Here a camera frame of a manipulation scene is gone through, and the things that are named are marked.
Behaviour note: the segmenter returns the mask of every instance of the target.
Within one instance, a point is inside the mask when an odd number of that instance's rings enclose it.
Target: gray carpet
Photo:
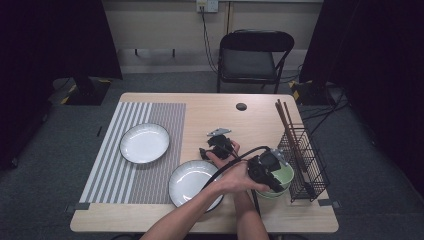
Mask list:
[[[296,72],[285,72],[285,76]],[[19,156],[19,167],[0,172],[0,239],[112,239],[119,233],[82,234],[69,229],[69,204],[78,202],[121,94],[214,93],[213,72],[128,74],[113,81],[101,106],[66,106],[69,81],[51,97],[49,118]],[[59,88],[66,79],[57,80]],[[341,90],[331,88],[335,99]],[[223,92],[272,93],[273,87],[224,85]],[[287,84],[280,93],[290,94]],[[346,103],[342,99],[340,106]],[[315,129],[327,106],[299,106]],[[367,126],[349,106],[333,112],[313,139],[327,163],[331,199],[340,224],[334,234],[285,239],[423,239],[424,204],[402,172],[372,144]],[[129,239],[124,236],[118,239]]]

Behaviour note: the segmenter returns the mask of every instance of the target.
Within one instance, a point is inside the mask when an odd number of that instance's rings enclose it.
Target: forearm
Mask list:
[[[237,235],[240,240],[269,239],[265,226],[247,192],[234,194]]]
[[[161,218],[143,235],[141,240],[183,239],[215,199],[221,195],[219,186],[215,183],[210,184],[190,201]]]

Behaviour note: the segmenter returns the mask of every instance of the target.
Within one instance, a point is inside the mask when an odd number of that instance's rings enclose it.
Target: black wire rack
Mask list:
[[[309,199],[311,202],[328,187],[330,181],[325,171],[326,165],[306,128],[289,129],[294,144],[285,133],[278,144],[294,170],[290,185],[291,202],[296,199]]]

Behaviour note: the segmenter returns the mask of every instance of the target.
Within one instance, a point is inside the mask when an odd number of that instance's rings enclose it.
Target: human hand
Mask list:
[[[231,144],[234,147],[234,153],[237,155],[240,145],[231,140]],[[220,159],[214,153],[207,152],[206,155],[211,159],[218,168],[221,168],[228,164],[230,161],[233,161],[234,156],[230,155],[227,159]],[[223,177],[219,180],[224,193],[229,192],[242,192],[248,189],[255,189],[258,191],[269,191],[269,187],[265,184],[259,184],[253,181],[247,173],[248,164],[247,161],[242,160],[239,163],[236,163],[231,168],[227,169],[223,173]]]

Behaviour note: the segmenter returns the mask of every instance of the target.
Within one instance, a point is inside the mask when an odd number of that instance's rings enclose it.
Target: gray placemat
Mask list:
[[[178,167],[185,117],[184,103],[119,102],[106,132],[80,202],[170,204],[168,180]],[[169,133],[165,154],[148,164],[125,160],[122,136],[141,123],[155,123]]]

